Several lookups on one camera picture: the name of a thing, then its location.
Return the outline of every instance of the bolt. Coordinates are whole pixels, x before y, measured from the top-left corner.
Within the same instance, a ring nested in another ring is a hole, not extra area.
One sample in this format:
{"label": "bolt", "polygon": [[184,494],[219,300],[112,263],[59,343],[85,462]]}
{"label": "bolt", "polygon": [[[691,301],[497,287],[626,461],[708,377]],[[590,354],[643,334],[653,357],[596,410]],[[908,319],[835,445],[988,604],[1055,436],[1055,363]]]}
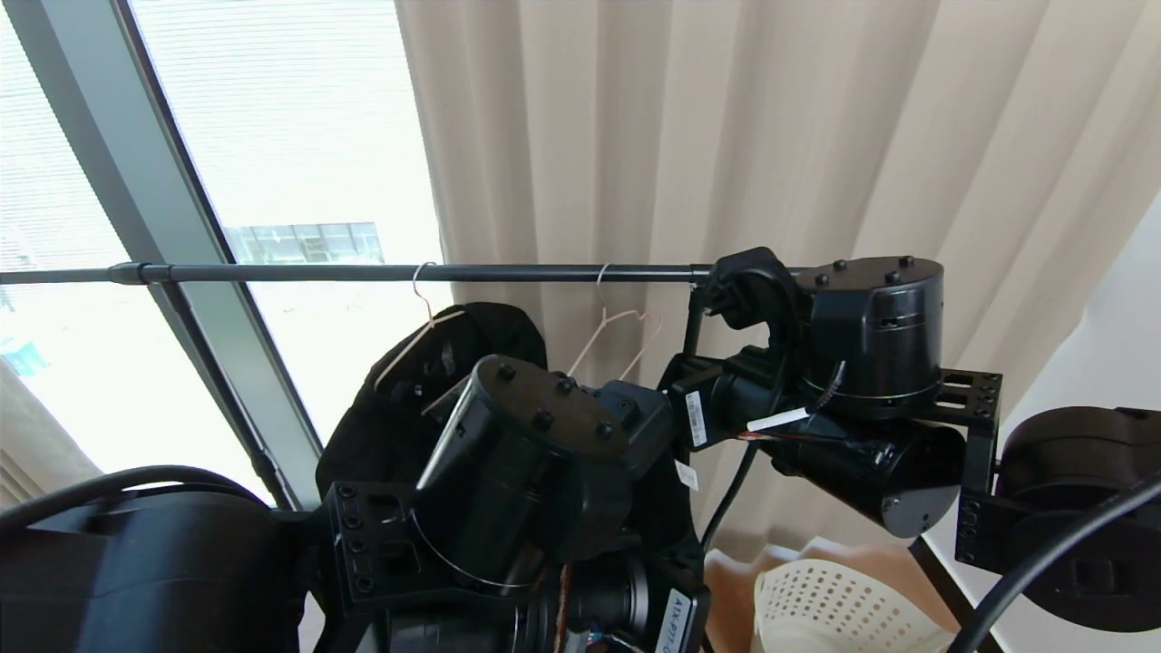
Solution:
{"label": "bolt", "polygon": [[615,429],[613,428],[613,424],[611,422],[603,419],[597,423],[597,438],[599,438],[601,442],[607,442],[608,438],[613,437],[614,430]]}
{"label": "bolt", "polygon": [[540,429],[541,431],[547,431],[548,429],[553,428],[553,422],[555,421],[556,417],[553,417],[553,414],[545,410],[543,408],[538,408],[536,414],[532,416],[532,425]]}

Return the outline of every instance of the window pane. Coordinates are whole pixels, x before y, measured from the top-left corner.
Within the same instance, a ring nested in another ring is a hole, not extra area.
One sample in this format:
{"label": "window pane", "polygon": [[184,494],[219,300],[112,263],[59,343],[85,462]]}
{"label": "window pane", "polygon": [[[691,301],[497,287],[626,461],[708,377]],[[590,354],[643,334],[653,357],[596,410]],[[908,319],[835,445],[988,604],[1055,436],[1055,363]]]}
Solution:
{"label": "window pane", "polygon": [[[0,268],[128,260],[6,12],[0,69]],[[194,465],[271,498],[144,288],[5,287],[0,356],[102,471]]]}
{"label": "window pane", "polygon": [[[131,7],[218,220],[253,228],[257,250],[230,238],[239,261],[442,261],[392,1]],[[423,286],[433,307],[450,302],[446,285]],[[372,363],[427,315],[408,284],[252,289],[324,440]]]}

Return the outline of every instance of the wire hanger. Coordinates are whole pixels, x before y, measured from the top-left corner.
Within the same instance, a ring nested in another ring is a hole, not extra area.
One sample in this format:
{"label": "wire hanger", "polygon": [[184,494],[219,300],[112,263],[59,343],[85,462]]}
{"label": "wire hanger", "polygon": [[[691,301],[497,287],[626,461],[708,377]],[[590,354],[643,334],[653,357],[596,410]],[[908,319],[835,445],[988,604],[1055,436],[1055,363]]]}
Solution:
{"label": "wire hanger", "polygon": [[[616,315],[610,317],[608,304],[605,302],[605,294],[600,292],[600,279],[605,275],[605,270],[607,270],[608,266],[610,264],[606,263],[600,267],[600,272],[597,273],[597,299],[600,300],[600,324],[597,325],[597,330],[593,331],[592,337],[589,338],[589,342],[585,343],[584,349],[580,350],[580,354],[577,356],[577,359],[575,361],[572,361],[572,366],[569,367],[568,372],[569,376],[571,376],[572,373],[576,372],[577,366],[579,366],[580,361],[584,360],[585,354],[589,353],[590,349],[592,349],[592,344],[597,342],[597,336],[600,336],[600,332],[605,330],[605,326],[608,326],[613,322],[622,317],[628,317],[630,315],[636,317],[639,322],[644,322],[647,317],[650,317],[650,313],[648,310],[644,313],[639,310],[626,310],[623,313],[618,313]],[[629,361],[629,366],[625,368],[625,372],[621,372],[621,375],[618,376],[618,380],[621,381],[625,380],[625,376],[629,374],[629,371],[633,369],[633,366],[636,365],[639,360],[641,360],[641,357],[644,356],[646,350],[649,349],[649,345],[651,345],[657,335],[661,333],[663,321],[659,315],[657,315],[656,318],[657,318],[657,329],[654,330],[652,335],[646,338],[644,343],[642,343],[641,345],[641,350],[637,351],[637,356],[633,357],[633,360]]]}
{"label": "wire hanger", "polygon": [[388,372],[390,372],[392,367],[395,367],[395,364],[399,363],[399,360],[402,360],[404,356],[408,356],[408,352],[416,346],[416,343],[423,339],[423,337],[427,333],[427,331],[431,331],[432,328],[434,328],[437,324],[441,324],[444,322],[447,322],[448,320],[463,315],[462,310],[457,310],[455,313],[445,315],[439,320],[437,320],[435,316],[432,315],[432,303],[427,301],[427,297],[423,296],[419,293],[419,286],[416,285],[416,282],[419,280],[419,273],[423,272],[423,270],[428,265],[435,265],[435,261],[430,260],[420,265],[419,267],[416,268],[416,273],[411,275],[411,292],[413,292],[417,297],[421,299],[424,301],[424,306],[427,307],[427,324],[424,324],[423,329],[420,329],[419,332],[416,333],[416,337],[411,338],[411,342],[408,343],[408,346],[403,347],[403,351],[401,351],[399,354],[396,356],[395,359],[391,360],[391,363],[389,363],[387,367],[384,367],[383,371],[378,373],[378,378],[375,379],[376,390],[378,389],[378,385],[383,382],[383,378],[387,376]]}

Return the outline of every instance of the perforated basket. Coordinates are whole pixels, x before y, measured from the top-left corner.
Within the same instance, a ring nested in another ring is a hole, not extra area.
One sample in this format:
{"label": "perforated basket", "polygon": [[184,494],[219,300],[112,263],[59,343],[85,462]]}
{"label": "perforated basket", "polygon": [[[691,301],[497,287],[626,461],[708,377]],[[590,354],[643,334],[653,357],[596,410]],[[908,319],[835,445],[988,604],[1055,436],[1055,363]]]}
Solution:
{"label": "perforated basket", "polygon": [[890,587],[825,560],[758,576],[753,652],[932,653],[952,636]]}

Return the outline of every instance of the sticker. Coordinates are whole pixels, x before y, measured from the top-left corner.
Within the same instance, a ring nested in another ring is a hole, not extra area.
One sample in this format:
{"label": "sticker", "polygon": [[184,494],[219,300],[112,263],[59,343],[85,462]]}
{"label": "sticker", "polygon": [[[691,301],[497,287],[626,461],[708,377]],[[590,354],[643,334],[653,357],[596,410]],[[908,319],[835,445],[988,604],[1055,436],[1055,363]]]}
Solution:
{"label": "sticker", "polygon": [[665,604],[665,618],[661,622],[661,634],[657,636],[657,648],[654,653],[682,653],[685,643],[685,630],[690,624],[690,598],[677,591],[669,590],[669,603]]}
{"label": "sticker", "polygon": [[685,483],[685,487],[698,491],[698,471],[680,460],[675,460],[673,465],[677,465],[677,478]]}
{"label": "sticker", "polygon": [[701,414],[701,394],[693,392],[685,395],[685,411],[690,415],[690,432],[693,433],[693,446],[701,446],[709,440],[706,436],[706,418]]}

